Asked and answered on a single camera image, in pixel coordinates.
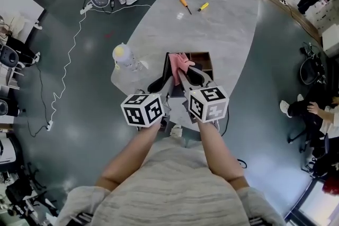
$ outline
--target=gray floor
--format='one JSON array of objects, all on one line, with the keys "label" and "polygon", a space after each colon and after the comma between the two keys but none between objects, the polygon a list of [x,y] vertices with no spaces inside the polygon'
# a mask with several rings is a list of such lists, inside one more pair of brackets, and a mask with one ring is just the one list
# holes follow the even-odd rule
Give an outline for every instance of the gray floor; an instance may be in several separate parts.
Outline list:
[{"label": "gray floor", "polygon": [[[47,13],[41,22],[43,30],[33,36],[31,48],[41,52],[39,67],[49,120],[53,92],[60,94],[63,87],[63,66],[79,28],[84,0],[36,1]],[[138,4],[151,5],[154,1],[139,0]],[[71,53],[67,88],[56,103],[52,130],[43,130],[32,138],[27,118],[16,118],[15,133],[24,157],[40,169],[38,180],[48,186],[59,207],[71,188],[92,185],[106,163],[135,134],[121,114],[125,95],[110,81],[114,67],[111,53],[117,44],[128,41],[147,10],[133,7],[113,15],[88,12]],[[263,191],[282,214],[295,204],[310,181],[299,169],[298,143],[286,142],[289,134],[303,128],[302,123],[279,110],[280,99],[293,102],[299,92],[307,92],[298,82],[297,72],[304,59],[299,48],[309,41],[315,44],[289,14],[267,0],[261,1],[252,47],[230,97],[230,120],[224,135],[232,152],[248,163],[250,184]],[[39,72],[31,67],[24,73],[15,95],[20,107],[26,108],[34,132],[46,124]],[[184,134],[199,139],[197,132],[186,129]]]}]

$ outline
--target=tabletop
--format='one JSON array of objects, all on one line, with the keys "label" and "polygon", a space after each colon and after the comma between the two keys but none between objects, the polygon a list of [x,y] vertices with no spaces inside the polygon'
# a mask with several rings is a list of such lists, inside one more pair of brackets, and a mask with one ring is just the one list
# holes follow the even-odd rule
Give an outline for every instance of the tabletop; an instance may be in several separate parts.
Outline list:
[{"label": "tabletop", "polygon": [[[147,64],[139,72],[114,70],[111,81],[133,94],[162,75],[167,52],[210,53],[214,81],[229,96],[243,70],[256,27],[259,0],[186,0],[192,15],[179,0],[156,0],[127,45]],[[209,6],[198,12],[208,2]],[[171,98],[171,121],[198,130],[180,98]]]}]

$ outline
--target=wooden plank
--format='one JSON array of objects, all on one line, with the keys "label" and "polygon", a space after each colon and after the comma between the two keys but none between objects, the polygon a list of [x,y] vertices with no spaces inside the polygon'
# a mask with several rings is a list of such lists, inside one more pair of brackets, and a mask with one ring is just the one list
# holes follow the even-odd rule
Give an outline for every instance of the wooden plank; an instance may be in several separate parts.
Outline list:
[{"label": "wooden plank", "polygon": [[279,6],[281,9],[286,11],[290,16],[299,24],[301,27],[311,35],[312,38],[314,38],[320,46],[323,46],[322,39],[319,36],[318,30],[315,28],[314,25],[310,21],[308,21],[299,11],[297,8],[289,5],[288,7],[284,4],[280,3],[279,0],[270,0],[277,6]]}]

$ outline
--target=yellow screwdriver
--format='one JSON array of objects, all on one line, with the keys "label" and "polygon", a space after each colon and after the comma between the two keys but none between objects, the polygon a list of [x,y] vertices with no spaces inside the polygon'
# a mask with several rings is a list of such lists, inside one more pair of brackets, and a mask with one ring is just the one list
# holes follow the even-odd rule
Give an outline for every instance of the yellow screwdriver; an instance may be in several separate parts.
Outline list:
[{"label": "yellow screwdriver", "polygon": [[180,2],[189,10],[190,14],[192,15],[192,13],[191,13],[191,11],[189,9],[189,6],[186,3],[186,0],[180,0]]},{"label": "yellow screwdriver", "polygon": [[198,12],[201,12],[204,8],[206,8],[208,6],[208,2],[206,2],[205,4],[203,4],[200,9],[198,9]]}]

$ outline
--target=plastic bottle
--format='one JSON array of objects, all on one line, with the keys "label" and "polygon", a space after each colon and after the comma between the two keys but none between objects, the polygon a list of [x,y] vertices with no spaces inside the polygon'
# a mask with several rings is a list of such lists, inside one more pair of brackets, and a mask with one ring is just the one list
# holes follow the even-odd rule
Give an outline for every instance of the plastic bottle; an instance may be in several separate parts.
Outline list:
[{"label": "plastic bottle", "polygon": [[126,44],[120,44],[113,50],[113,59],[116,69],[129,69],[139,71],[142,69],[140,61],[136,60],[132,50]]}]

